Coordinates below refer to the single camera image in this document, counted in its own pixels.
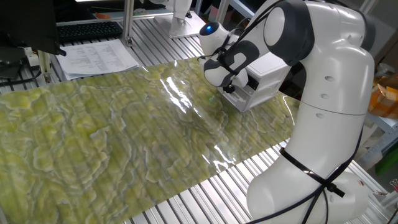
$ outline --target metal pole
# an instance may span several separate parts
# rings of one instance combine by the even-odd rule
[[[379,0],[365,0],[365,2],[363,2],[359,10],[364,14],[368,15],[378,2]]]
[[[134,12],[134,0],[124,1],[124,20],[122,42],[128,47],[132,47],[132,17]]]
[[[222,24],[225,19],[226,11],[228,9],[231,0],[221,0],[220,6],[218,7],[218,12],[216,16],[216,21]]]
[[[203,0],[197,0],[197,4],[195,5],[195,13],[200,16],[200,8]]]

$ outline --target white plastic casing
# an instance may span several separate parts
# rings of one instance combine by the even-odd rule
[[[211,55],[213,52],[223,45],[225,38],[228,36],[228,31],[219,26],[218,29],[210,35],[199,35],[200,45],[205,55]]]
[[[282,59],[268,53],[246,67],[248,75],[259,82],[256,91],[247,85],[237,88],[232,94],[218,89],[238,110],[246,111],[274,97],[289,70],[290,67]]]

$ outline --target slotted aluminum surface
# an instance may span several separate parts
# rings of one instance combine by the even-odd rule
[[[170,39],[161,27],[154,21],[153,16],[144,16],[133,20],[134,46],[127,48],[140,66],[151,66],[203,55],[198,37]],[[65,43],[63,46],[89,44],[114,40],[91,39],[79,42]],[[0,92],[14,90],[29,90],[65,80],[63,72],[55,56],[51,56],[51,80],[46,83],[43,76],[35,81],[13,86],[0,87]],[[18,80],[33,77],[39,70],[23,67]],[[266,170],[279,156],[279,149],[285,147],[286,142],[265,150],[252,158],[226,170],[214,177],[160,203],[141,215],[126,220],[124,224],[136,223],[246,223],[251,220],[246,205],[246,192],[250,181]],[[348,171],[358,175],[369,188],[369,194],[375,190],[385,190],[372,179],[357,163],[352,162]],[[392,214],[385,211],[377,202],[369,198],[366,213],[347,223],[386,223]]]

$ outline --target black cable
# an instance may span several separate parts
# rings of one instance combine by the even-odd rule
[[[0,87],[4,86],[9,86],[9,85],[17,85],[17,84],[22,84],[22,83],[27,83],[35,80],[37,77],[39,77],[42,74],[42,71],[39,70],[39,72],[32,78],[28,78],[26,80],[18,80],[18,81],[11,81],[11,82],[2,82],[0,83]]]
[[[398,212],[398,208],[395,210],[394,214],[392,214],[390,220],[387,222],[387,224],[390,224],[392,222],[392,220],[394,219],[395,215],[397,215]]]
[[[306,212],[306,214],[305,214],[305,216],[304,216],[304,219],[303,219],[303,221],[302,221],[302,224],[306,224],[308,218],[309,218],[310,215],[311,215],[311,212],[312,212],[313,207],[315,206],[315,204],[316,204],[316,202],[317,202],[319,196],[321,196],[321,194],[322,194],[322,192],[323,192],[324,190],[325,190],[325,189],[323,189],[321,192],[317,193],[317,194],[314,196],[314,198],[312,199],[312,202],[311,202],[311,204],[310,204],[310,206],[309,206],[309,208],[308,208],[308,210],[307,210],[307,212]]]
[[[241,22],[239,22],[237,25],[236,25],[236,28],[238,28],[244,21],[250,21],[251,19],[250,18],[244,18],[244,19],[242,19],[241,20]]]
[[[345,169],[347,169],[347,167],[349,166],[351,161],[354,159],[354,156],[355,156],[356,152],[358,151],[359,144],[360,144],[361,138],[362,138],[362,132],[363,132],[363,130],[361,131],[361,134],[359,134],[359,139],[358,139],[358,142],[356,143],[356,147],[355,147],[353,155],[346,162],[342,163],[342,165],[337,167],[337,169],[329,176],[329,178],[327,178],[326,182],[332,183],[340,174],[342,174],[344,172]],[[281,210],[279,212],[276,212],[276,213],[274,213],[272,215],[268,215],[266,217],[258,218],[256,220],[253,220],[253,221],[248,222],[246,224],[256,224],[256,223],[259,223],[259,222],[263,222],[263,221],[269,220],[271,218],[275,218],[275,217],[277,217],[277,216],[279,216],[279,215],[281,215],[283,213],[286,213],[286,212],[288,212],[288,211],[300,206],[301,204],[307,202],[308,200],[310,200],[311,198],[313,198],[317,194],[322,193],[322,191],[324,189],[325,189],[325,186],[321,185],[314,192],[312,192],[312,194],[310,194],[309,196],[305,197],[301,201],[299,201],[299,202],[297,202],[297,203],[295,203],[295,204],[293,204],[293,205],[291,205],[291,206],[289,206],[289,207],[287,207],[287,208],[285,208],[285,209],[283,209],[283,210]]]
[[[323,192],[323,197],[325,198],[325,205],[326,205],[326,219],[325,219],[325,224],[328,224],[328,220],[329,220],[329,202],[328,202],[328,197],[326,196],[325,189],[323,189],[322,192]]]

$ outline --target orange box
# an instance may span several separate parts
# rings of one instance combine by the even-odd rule
[[[378,81],[372,90],[368,111],[377,116],[398,119],[398,74]]]

